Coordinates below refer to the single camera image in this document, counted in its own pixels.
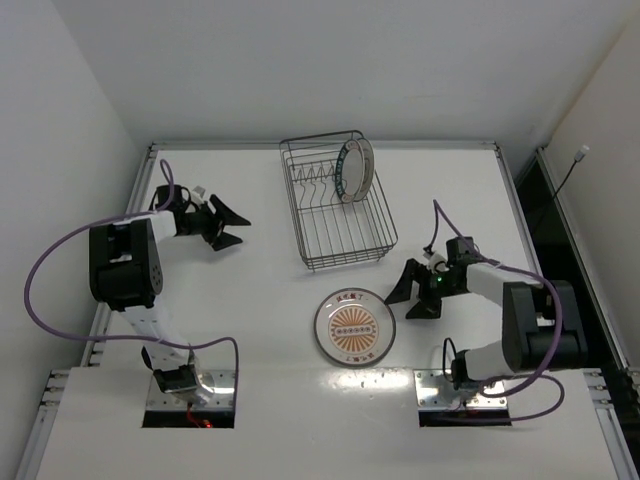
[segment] wire dish rack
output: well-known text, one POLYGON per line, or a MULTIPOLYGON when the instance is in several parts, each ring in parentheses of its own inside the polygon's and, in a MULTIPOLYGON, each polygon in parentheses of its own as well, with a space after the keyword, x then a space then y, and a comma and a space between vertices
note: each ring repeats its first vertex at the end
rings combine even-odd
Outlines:
POLYGON ((359 202, 342 203, 336 193, 338 154, 359 138, 362 132, 350 130, 280 142, 298 251, 311 270, 380 260, 398 242, 377 172, 359 202))

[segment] white table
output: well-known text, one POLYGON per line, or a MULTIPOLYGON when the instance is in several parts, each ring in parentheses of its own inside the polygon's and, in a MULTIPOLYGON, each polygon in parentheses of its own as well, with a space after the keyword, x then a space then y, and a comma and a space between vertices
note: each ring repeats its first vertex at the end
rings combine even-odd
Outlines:
MULTIPOLYGON (((581 372, 557 375, 567 399, 552 416, 513 427, 419 427, 412 369, 438 368, 446 336, 459 349, 499 338, 500 309, 481 297, 445 300, 438 320, 405 320, 412 302, 394 305, 395 344, 376 366, 392 369, 382 385, 362 387, 366 371, 333 367, 319 352, 320 302, 351 286, 385 297, 430 239, 433 198, 485 255, 535 266, 491 146, 374 147, 399 242, 378 263, 317 273, 298 256, 277 148, 160 150, 177 183, 204 186, 253 224, 228 228, 244 243, 218 254, 195 237, 160 248, 166 300, 185 338, 238 340, 235 428, 140 428, 151 377, 140 344, 109 342, 99 368, 72 371, 38 479, 615 478, 581 372)), ((150 170, 139 185, 145 206, 163 182, 157 162, 150 170)), ((444 251, 451 237, 442 227, 436 247, 444 251)), ((117 315, 110 325, 130 332, 117 315)), ((227 345, 199 358, 233 367, 227 345)), ((538 382, 510 398, 510 412, 538 411, 556 395, 538 382)))

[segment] white plate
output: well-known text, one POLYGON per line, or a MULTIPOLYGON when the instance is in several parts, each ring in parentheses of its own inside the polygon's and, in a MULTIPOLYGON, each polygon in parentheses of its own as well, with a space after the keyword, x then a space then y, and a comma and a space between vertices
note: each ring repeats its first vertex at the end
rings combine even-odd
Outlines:
POLYGON ((364 156, 362 147, 355 140, 346 142, 336 161, 334 181, 338 198, 351 203, 362 187, 364 180, 364 156))
POLYGON ((347 367, 367 367, 389 352, 396 338, 396 321, 382 298, 361 288, 329 295, 314 320, 320 349, 347 367))
POLYGON ((367 193, 369 193, 369 189, 373 183, 373 174, 376 172, 376 169, 373 162, 373 147, 371 146, 371 143, 369 143, 369 140, 366 138, 359 138, 356 141, 360 144, 360 147, 362 148, 362 156, 364 157, 364 176, 362 179, 362 186, 353 199, 354 202, 359 202, 367 196, 367 193))

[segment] red wire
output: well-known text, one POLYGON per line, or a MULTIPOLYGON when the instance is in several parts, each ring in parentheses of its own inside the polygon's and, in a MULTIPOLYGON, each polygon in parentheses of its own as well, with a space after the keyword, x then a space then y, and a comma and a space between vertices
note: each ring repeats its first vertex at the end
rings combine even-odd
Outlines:
POLYGON ((191 413, 191 406, 191 403, 187 404, 187 420, 189 420, 198 428, 211 428, 213 425, 211 425, 211 422, 209 420, 198 420, 193 416, 193 414, 191 413))
POLYGON ((191 414, 191 404, 187 404, 187 420, 189 420, 191 423, 193 423, 196 427, 198 428, 202 428, 202 425, 200 425, 200 421, 196 418, 194 418, 194 416, 191 414))

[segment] metal mounting plate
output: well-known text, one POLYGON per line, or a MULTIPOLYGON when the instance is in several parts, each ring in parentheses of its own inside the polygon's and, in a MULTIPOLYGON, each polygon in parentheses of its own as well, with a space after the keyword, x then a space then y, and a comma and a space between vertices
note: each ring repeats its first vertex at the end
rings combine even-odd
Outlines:
MULTIPOLYGON (((454 390, 453 384, 442 370, 414 370, 416 399, 419 412, 446 412, 453 410, 508 410, 507 399, 486 398, 471 390, 454 390)), ((487 393, 504 392, 504 384, 497 382, 487 393)))
MULTIPOLYGON (((210 375, 215 394, 205 406, 193 407, 194 412, 232 412, 235 371, 233 370, 205 370, 204 375, 210 375)), ((184 412, 187 402, 170 393, 162 393, 156 381, 151 378, 149 393, 147 394, 147 412, 184 412)))

